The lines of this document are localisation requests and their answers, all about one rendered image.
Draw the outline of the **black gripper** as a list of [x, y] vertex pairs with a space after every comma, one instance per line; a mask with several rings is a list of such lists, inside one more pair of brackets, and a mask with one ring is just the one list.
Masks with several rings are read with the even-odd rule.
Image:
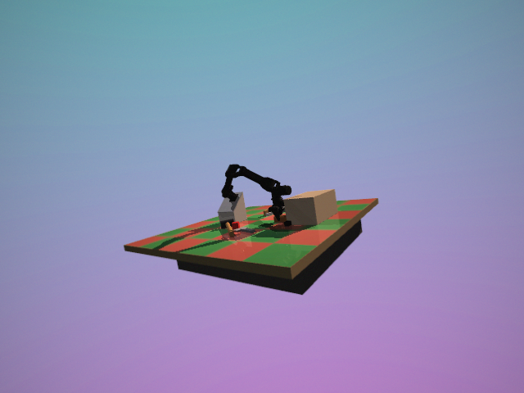
[[280, 198], [282, 200], [282, 196], [272, 196], [271, 200], [273, 200], [273, 204], [268, 208], [269, 212], [272, 212], [278, 221], [280, 221], [280, 215], [282, 215], [282, 212], [285, 209], [282, 206], [279, 206]]

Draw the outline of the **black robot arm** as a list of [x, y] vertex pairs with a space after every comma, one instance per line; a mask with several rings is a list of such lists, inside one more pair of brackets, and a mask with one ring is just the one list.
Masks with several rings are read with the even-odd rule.
[[[239, 171], [237, 172], [237, 169]], [[222, 197], [229, 198], [229, 201], [235, 201], [237, 199], [238, 194], [235, 194], [232, 189], [232, 180], [233, 178], [237, 178], [239, 176], [244, 176], [256, 183], [258, 183], [265, 191], [271, 192], [272, 197], [277, 196], [286, 196], [291, 195], [291, 187], [280, 185], [280, 182], [277, 180], [274, 180], [272, 178], [268, 177], [262, 177], [250, 170], [248, 170], [245, 166], [240, 166], [238, 164], [229, 165], [227, 171], [225, 172], [226, 182], [222, 189]], [[274, 186], [276, 183], [276, 186]]]

